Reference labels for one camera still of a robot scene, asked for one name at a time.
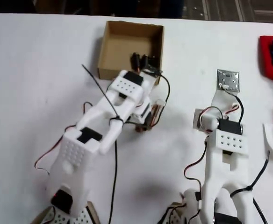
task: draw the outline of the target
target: wire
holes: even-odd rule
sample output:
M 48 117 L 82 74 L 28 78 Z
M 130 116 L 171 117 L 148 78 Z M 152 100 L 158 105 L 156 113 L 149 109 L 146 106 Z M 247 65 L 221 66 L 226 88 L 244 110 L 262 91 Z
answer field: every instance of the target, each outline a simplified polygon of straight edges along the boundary
M 173 212 L 174 212 L 177 208 L 183 208 L 183 207 L 185 207 L 186 205 L 187 205 L 187 204 L 178 205 L 178 206 L 176 206 L 176 207 L 174 207 L 174 208 L 172 209 L 172 211 L 171 211 L 170 214 L 169 214 L 169 224 L 171 224 L 171 216 L 172 216 Z
M 189 219 L 188 224 L 190 224 L 190 222 L 191 222 L 192 219 L 196 218 L 199 215 L 200 211 L 201 210 L 198 210 L 198 212 Z
M 52 209 L 53 209 L 53 217 L 50 220 L 47 220 L 41 224 L 49 224 L 54 220 L 54 218 L 56 217 L 56 208 L 54 206 L 52 206 Z
M 70 126 L 66 127 L 64 133 L 67 131 L 68 128 L 74 127 L 74 126 L 75 126 L 75 125 L 70 125 Z M 38 162 L 39 162 L 44 156 L 46 156 L 48 153 L 50 153 L 51 151 L 53 151 L 53 150 L 59 145 L 59 143 L 61 142 L 62 138 L 63 138 L 63 135 L 57 140 L 57 142 L 53 145 L 53 147 L 50 148 L 50 150 L 48 150 L 46 153 L 44 153 L 43 155 L 41 155 L 41 156 L 39 157 L 39 159 L 36 160 L 36 162 L 34 163 L 35 169 L 45 170 L 45 171 L 47 172 L 47 174 L 50 175 L 50 173 L 49 173 L 46 169 L 44 169 L 44 168 L 42 168 L 42 167 L 38 167 L 37 164 L 38 164 Z
M 115 141 L 115 177 L 114 177 L 114 184 L 113 184 L 113 191 L 112 191 L 112 201 L 110 205 L 110 214 L 109 214 L 109 220 L 108 224 L 112 221 L 113 216 L 113 207 L 114 207 L 114 196 L 115 196 L 115 187 L 116 187 L 116 180 L 117 180 L 117 170 L 118 170 L 118 146 L 117 146 L 117 140 Z
M 239 109 L 239 105 L 234 105 L 233 107 L 231 107 L 230 110 L 228 110 L 227 112 L 225 112 L 225 114 L 229 114 L 231 112 L 237 111 Z
M 235 99 L 238 101 L 240 107 L 241 107 L 241 113 L 240 113 L 240 118 L 239 118 L 239 124 L 241 122 L 241 120 L 243 119 L 243 116 L 244 116 L 244 105 L 243 103 L 241 102 L 240 98 L 238 98 L 238 96 L 236 95 L 233 95 L 232 93 L 228 92 L 226 89 L 223 89 L 226 93 L 228 93 L 229 95 L 235 97 Z
M 113 108 L 115 114 L 117 117 L 119 117 L 114 105 L 112 104 L 112 102 L 109 100 L 109 98 L 106 96 L 105 92 L 103 91 L 103 89 L 101 88 L 101 86 L 99 85 L 99 83 L 97 82 L 97 80 L 95 79 L 95 77 L 93 76 L 93 74 L 82 64 L 82 67 L 87 71 L 87 73 L 92 77 L 92 79 L 95 81 L 96 85 L 98 86 L 98 88 L 101 90 L 102 94 L 104 95 L 104 97 L 107 99 L 107 101 L 109 102 L 109 104 L 111 105 L 111 107 Z
M 143 128 L 149 128 L 149 126 L 147 126 L 147 125 L 143 125 L 143 124 L 133 122 L 133 121 L 129 121 L 129 120 L 126 121 L 125 124 L 131 124 L 131 125 L 136 125 L 136 126 L 143 127 Z
M 191 163 L 191 164 L 189 164 L 187 167 L 185 167 L 185 168 L 184 168 L 184 172 L 183 172 L 185 178 L 187 178 L 188 180 L 194 180 L 194 181 L 197 181 L 197 182 L 198 182 L 198 184 L 199 184 L 199 189 L 200 189 L 200 194 L 201 194 L 201 192 L 202 192 L 202 184 L 201 184 L 201 181 L 200 181 L 199 179 L 196 179 L 196 178 L 188 177 L 188 176 L 186 175 L 186 171 L 187 171 L 187 169 L 189 169 L 190 167 L 193 167 L 193 166 L 197 165 L 198 163 L 200 163 L 200 162 L 203 160 L 203 158 L 204 158 L 204 156 L 205 156 L 205 154 L 206 154 L 206 150 L 207 150 L 207 142 L 205 141 L 205 148 L 204 148 L 204 152 L 203 152 L 201 158 L 198 159 L 196 162 Z
M 258 182 L 258 180 L 260 179 L 260 177 L 262 176 L 262 174 L 264 173 L 267 165 L 268 165 L 268 162 L 269 162 L 269 155 L 270 155 L 270 151 L 267 151 L 267 158 L 266 158 L 266 161 L 264 162 L 264 165 L 262 167 L 262 169 L 260 170 L 260 172 L 258 173 L 257 177 L 255 178 L 255 180 L 253 181 L 253 183 L 245 188 L 241 188 L 241 189 L 238 189 L 238 190 L 235 190 L 233 191 L 231 194 L 230 194 L 230 197 L 233 197 L 234 195 L 240 193 L 240 192 L 244 192 L 244 191 L 252 191 L 253 190 L 253 187 L 255 186 L 255 184 Z M 267 220 L 265 218 L 265 216 L 263 215 L 260 207 L 258 206 L 257 202 L 255 201 L 255 199 L 253 198 L 253 203 L 263 221 L 264 224 L 267 224 Z
M 253 183 L 245 188 L 241 188 L 241 189 L 238 189 L 238 190 L 235 190 L 233 191 L 231 194 L 230 194 L 230 197 L 233 197 L 234 195 L 240 193 L 240 192 L 243 192 L 243 191 L 252 191 L 253 190 L 253 187 L 255 186 L 255 184 L 257 183 L 257 181 L 260 179 L 260 177 L 262 176 L 262 174 L 264 173 L 267 165 L 268 165 L 268 161 L 269 161 L 269 154 L 270 154 L 270 151 L 267 151 L 267 158 L 266 158 L 266 161 L 264 162 L 264 165 L 262 167 L 262 169 L 260 170 L 260 172 L 258 173 L 256 179 L 253 181 Z
M 88 101 L 84 102 L 84 104 L 83 104 L 83 114 L 86 113 L 86 104 L 89 104 L 90 106 L 93 106 L 93 104 L 90 103 L 90 102 L 88 102 Z M 74 127 L 74 126 L 75 126 L 75 125 L 70 125 L 70 126 L 66 127 L 64 133 L 67 131 L 68 128 Z M 44 169 L 44 168 L 42 168 L 42 167 L 37 167 L 37 163 L 38 163 L 44 156 L 46 156 L 48 153 L 50 153 L 52 150 L 54 150 L 54 149 L 59 145 L 59 143 L 61 142 L 62 138 L 63 138 L 63 136 L 61 136 L 61 137 L 57 140 L 57 142 L 53 145 L 52 148 L 50 148 L 50 150 L 48 150 L 46 153 L 44 153 L 43 155 L 41 155 L 41 156 L 39 157 L 39 159 L 36 160 L 36 162 L 35 162 L 35 164 L 34 164 L 35 169 L 44 170 L 44 171 L 47 172 L 48 175 L 50 175 L 50 173 L 49 173 L 46 169 Z
M 202 117 L 203 117 L 203 114 L 204 114 L 205 112 L 207 112 L 208 110 L 212 109 L 212 108 L 217 109 L 217 110 L 220 112 L 221 117 L 222 117 L 222 119 L 223 119 L 223 112 L 220 110 L 220 108 L 218 108 L 218 107 L 216 107 L 216 106 L 209 106 L 209 107 L 206 107 L 206 108 L 205 108 L 204 110 L 202 110 L 201 113 L 199 114 L 199 123 L 200 123 L 200 127 L 201 127 L 203 130 L 205 130 L 205 127 L 204 127 L 203 124 L 202 124 Z
M 167 83 L 167 85 L 168 85 L 168 94 L 167 94 L 167 96 L 166 96 L 166 98 L 165 98 L 165 105 L 161 108 L 161 111 L 160 111 L 160 113 L 159 113 L 159 117 L 158 117 L 157 121 L 156 121 L 153 125 L 151 125 L 151 127 L 154 127 L 155 125 L 158 124 L 158 122 L 159 122 L 159 120 L 160 120 L 160 117 L 161 117 L 161 114 L 162 114 L 163 111 L 164 111 L 164 108 L 165 108 L 165 106 L 166 106 L 166 103 L 168 102 L 168 99 L 169 99 L 170 93 L 171 93 L 171 87 L 170 87 L 169 80 L 168 80 L 166 77 L 164 77 L 162 74 L 159 74 L 159 76 L 161 76 L 161 77 L 166 81 L 166 83 Z
M 254 205 L 255 205 L 255 207 L 256 207 L 256 209 L 257 209 L 257 212 L 259 213 L 259 215 L 260 215 L 260 217 L 261 217 L 263 223 L 264 223 L 264 224 L 268 224 L 266 218 L 264 217 L 264 215 L 263 215 L 263 213 L 262 213 L 262 211 L 261 211 L 261 209 L 260 209 L 260 207 L 259 207 L 259 205 L 258 205 L 257 202 L 255 201 L 255 198 L 253 198 L 253 203 L 254 203 Z
M 83 105 L 83 114 L 86 113 L 86 104 L 89 104 L 90 106 L 93 106 L 93 104 L 91 104 L 91 103 L 88 102 L 88 101 L 84 102 L 84 105 Z

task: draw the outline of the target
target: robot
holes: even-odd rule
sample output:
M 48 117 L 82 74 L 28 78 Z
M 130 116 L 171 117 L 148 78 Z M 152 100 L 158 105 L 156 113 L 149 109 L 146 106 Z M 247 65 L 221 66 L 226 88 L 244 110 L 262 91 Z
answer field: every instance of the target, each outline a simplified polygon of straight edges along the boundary
M 268 158 L 263 171 L 250 185 L 248 143 L 247 137 L 243 135 L 241 124 L 244 107 L 237 97 L 238 92 L 239 73 L 218 70 L 217 90 L 212 106 L 195 111 L 193 128 L 205 132 L 208 136 L 202 157 L 187 166 L 184 171 L 187 179 L 198 181 L 199 191 L 188 189 L 184 192 L 182 206 L 180 206 L 183 208 L 181 223 L 186 223 L 186 220 L 190 223 L 192 219 L 199 216 L 202 224 L 252 224 L 256 223 L 253 215 L 254 205 L 264 223 L 267 223 L 253 199 L 251 190 L 266 168 Z M 233 112 L 239 107 L 241 107 L 241 114 L 238 119 Z M 200 181 L 189 178 L 186 171 L 199 163 L 204 155 L 206 155 L 205 182 L 201 186 Z M 237 210 L 237 217 L 221 213 L 223 210 L 227 211 L 225 201 L 219 201 L 217 197 L 221 188 L 227 189 L 230 193 Z
M 96 81 L 87 68 L 85 70 Z M 90 191 L 85 178 L 95 157 L 108 152 L 124 124 L 135 124 L 144 130 L 152 127 L 157 113 L 152 115 L 153 102 L 149 94 L 160 75 L 151 70 L 140 74 L 122 70 L 106 93 L 98 85 L 104 97 L 75 126 L 65 131 L 51 166 L 46 192 L 55 209 L 79 217 Z

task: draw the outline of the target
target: red wire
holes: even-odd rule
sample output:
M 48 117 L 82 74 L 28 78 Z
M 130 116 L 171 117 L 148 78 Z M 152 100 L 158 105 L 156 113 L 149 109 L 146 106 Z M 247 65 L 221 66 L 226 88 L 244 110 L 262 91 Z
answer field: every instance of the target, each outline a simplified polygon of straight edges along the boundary
M 66 127 L 64 133 L 67 131 L 68 128 L 74 127 L 74 126 L 75 126 L 75 125 L 70 125 L 70 126 Z M 49 172 L 48 172 L 46 169 L 41 168 L 41 167 L 37 167 L 37 163 L 38 163 L 44 156 L 46 156 L 48 153 L 50 153 L 52 150 L 54 150 L 54 149 L 59 145 L 59 143 L 61 142 L 62 138 L 63 138 L 63 135 L 57 140 L 57 142 L 53 145 L 53 147 L 50 148 L 50 150 L 48 150 L 46 153 L 44 153 L 43 155 L 41 155 L 41 156 L 39 157 L 39 159 L 36 160 L 36 162 L 35 162 L 35 164 L 34 164 L 35 169 L 45 170 L 45 171 L 47 172 L 47 174 L 49 175 Z
M 203 158 L 204 158 L 204 156 L 205 156 L 205 153 L 206 153 L 206 150 L 207 150 L 207 142 L 205 142 L 205 149 L 204 149 L 204 152 L 203 152 L 201 158 L 200 158 L 199 160 L 197 160 L 196 162 L 191 163 L 191 164 L 189 164 L 187 167 L 185 167 L 185 168 L 184 168 L 184 172 L 183 172 L 185 178 L 187 178 L 188 180 L 197 181 L 197 182 L 199 183 L 200 193 L 202 192 L 202 184 L 201 184 L 201 181 L 198 180 L 198 179 L 196 179 L 196 178 L 188 177 L 188 176 L 186 175 L 186 171 L 187 171 L 187 169 L 189 169 L 190 167 L 193 167 L 193 166 L 197 165 L 199 162 L 201 162 L 201 161 L 203 160 Z
M 233 111 L 237 111 L 239 109 L 239 105 L 234 105 L 231 110 L 227 111 L 225 114 L 229 114 Z

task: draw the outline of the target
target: black wire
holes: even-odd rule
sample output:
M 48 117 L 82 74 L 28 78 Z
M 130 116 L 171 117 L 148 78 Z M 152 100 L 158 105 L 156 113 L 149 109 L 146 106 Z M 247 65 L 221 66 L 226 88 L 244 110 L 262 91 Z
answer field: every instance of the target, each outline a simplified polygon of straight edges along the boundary
M 240 192 L 243 192 L 243 191 L 252 191 L 253 190 L 253 187 L 255 186 L 255 184 L 257 183 L 257 181 L 260 179 L 261 175 L 264 173 L 266 167 L 267 167 L 267 164 L 268 164 L 268 161 L 269 161 L 269 154 L 270 154 L 270 151 L 267 151 L 267 158 L 266 158 L 266 161 L 264 162 L 264 165 L 262 167 L 262 169 L 260 170 L 260 172 L 258 173 L 256 179 L 253 181 L 253 183 L 245 188 L 241 188 L 241 189 L 237 189 L 235 191 L 233 191 L 231 194 L 230 194 L 230 197 L 233 197 L 234 195 L 240 193 Z
M 113 184 L 113 191 L 112 191 L 112 200 L 110 205 L 110 214 L 108 224 L 111 224 L 112 216 L 113 216 L 113 207 L 114 207 L 114 196 L 115 196 L 115 188 L 116 188 L 116 180 L 117 180 L 117 170 L 118 170 L 118 146 L 117 140 L 115 141 L 115 177 L 114 177 L 114 184 Z
M 189 219 L 188 224 L 190 224 L 190 222 L 191 222 L 192 219 L 196 218 L 199 215 L 200 211 L 201 210 L 198 210 L 198 212 Z
M 160 75 L 160 76 L 166 81 L 166 83 L 168 84 L 168 94 L 167 94 L 167 96 L 166 96 L 166 98 L 165 98 L 165 106 L 166 106 L 166 103 L 168 102 L 168 99 L 169 99 L 169 97 L 170 97 L 171 87 L 170 87 L 169 80 L 168 80 L 166 77 L 164 77 L 162 74 L 159 74 L 159 75 Z M 165 106 L 163 106 L 163 107 L 161 108 L 161 111 L 160 111 L 159 116 L 158 116 L 158 120 L 157 120 L 157 121 L 155 122 L 155 124 L 153 124 L 151 127 L 154 127 L 155 125 L 158 124 L 158 122 L 159 122 L 159 120 L 160 120 L 160 117 L 161 117 L 161 114 L 162 114 L 163 111 L 164 111 Z
M 256 207 L 256 209 L 257 209 L 257 211 L 258 211 L 258 213 L 259 213 L 259 215 L 260 215 L 260 217 L 261 217 L 261 219 L 263 221 L 263 223 L 264 224 L 268 224 L 266 218 L 264 217 L 264 215 L 263 215 L 263 213 L 262 213 L 262 211 L 261 211 L 261 209 L 259 207 L 259 205 L 255 201 L 255 198 L 253 198 L 253 203 L 254 203 L 254 205 L 255 205 L 255 207 Z
M 178 205 L 178 206 L 176 206 L 176 207 L 174 207 L 174 208 L 172 209 L 172 211 L 171 211 L 170 214 L 169 214 L 169 224 L 171 224 L 171 216 L 172 216 L 173 212 L 174 212 L 177 208 L 183 208 L 183 207 L 185 207 L 186 205 L 187 205 L 187 204 Z
M 83 104 L 83 114 L 86 113 L 86 104 L 89 104 L 90 106 L 93 106 L 93 104 L 88 102 L 88 101 L 84 102 L 84 104 Z
M 260 172 L 258 173 L 256 179 L 253 181 L 253 183 L 245 188 L 241 188 L 241 189 L 238 189 L 238 190 L 235 190 L 233 191 L 231 194 L 230 194 L 230 197 L 233 197 L 234 195 L 240 193 L 240 192 L 243 192 L 243 191 L 252 191 L 253 190 L 253 187 L 255 186 L 255 184 L 257 183 L 257 181 L 260 179 L 260 177 L 262 176 L 262 174 L 264 173 L 267 165 L 268 165 L 268 162 L 269 162 L 269 155 L 270 155 L 270 151 L 267 151 L 267 158 L 266 158 L 266 161 L 264 162 L 264 165 L 262 167 L 262 169 L 260 170 Z M 253 203 L 263 221 L 264 224 L 267 224 L 267 220 L 265 218 L 265 216 L 263 215 L 260 207 L 258 206 L 257 202 L 255 201 L 255 199 L 253 198 Z
M 225 91 L 226 93 L 228 93 L 229 95 L 235 97 L 235 99 L 238 101 L 238 103 L 239 103 L 239 105 L 240 105 L 241 113 L 240 113 L 240 118 L 239 118 L 239 121 L 238 121 L 239 124 L 240 124 L 240 122 L 241 122 L 241 120 L 243 119 L 243 116 L 244 116 L 244 105 L 243 105 L 243 103 L 241 102 L 240 98 L 238 98 L 238 96 L 233 95 L 232 93 L 228 92 L 226 89 L 224 89 L 224 91 Z
M 108 84 L 108 86 L 107 86 L 107 90 L 105 91 L 105 92 L 107 92 L 108 91 L 108 89 L 109 89 L 109 87 L 110 87 L 110 85 L 113 83 L 113 81 L 111 81 L 110 82 L 110 84 Z
M 168 214 L 168 211 L 169 211 L 170 209 L 172 209 L 172 208 L 174 208 L 174 207 L 167 207 L 167 209 L 165 210 L 163 216 L 162 216 L 161 219 L 157 222 L 157 224 L 162 224 L 162 223 L 164 222 L 165 217 L 166 217 L 166 215 Z
M 101 88 L 101 86 L 99 85 L 99 83 L 97 82 L 97 80 L 95 79 L 95 77 L 92 75 L 92 73 L 82 64 L 82 67 L 87 71 L 87 73 L 92 77 L 92 79 L 95 81 L 95 83 L 97 84 L 97 86 L 99 87 L 99 89 L 101 90 L 102 94 L 104 95 L 104 97 L 107 99 L 107 101 L 109 102 L 109 104 L 112 106 L 115 114 L 117 117 L 119 117 L 114 105 L 112 104 L 112 102 L 109 100 L 109 98 L 106 96 L 105 92 L 103 91 L 103 89 Z

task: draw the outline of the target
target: white surface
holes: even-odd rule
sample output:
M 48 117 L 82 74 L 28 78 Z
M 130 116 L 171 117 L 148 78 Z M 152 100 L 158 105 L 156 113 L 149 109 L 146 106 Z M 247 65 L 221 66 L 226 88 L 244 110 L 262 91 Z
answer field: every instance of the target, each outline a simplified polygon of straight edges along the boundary
M 178 192 L 198 188 L 183 169 L 204 150 L 205 135 L 192 129 L 193 114 L 211 104 L 217 69 L 240 72 L 250 180 L 261 169 L 262 123 L 273 122 L 273 83 L 259 71 L 258 36 L 273 35 L 273 24 L 0 14 L 0 223 L 27 224 L 48 205 L 47 175 L 33 163 L 81 117 L 83 102 L 102 97 L 80 64 L 95 71 L 106 20 L 165 26 L 162 69 L 172 87 L 153 130 L 139 134 L 126 126 L 119 138 L 114 224 L 139 223 L 140 217 L 142 223 L 156 223 L 172 201 L 180 200 Z M 104 88 L 109 82 L 101 83 Z M 166 91 L 161 81 L 158 97 Z M 56 155 L 40 165 L 49 168 Z M 90 182 L 102 223 L 109 216 L 114 156 L 110 150 L 98 158 Z M 204 163 L 189 175 L 203 180 Z M 273 159 L 253 195 L 273 223 Z

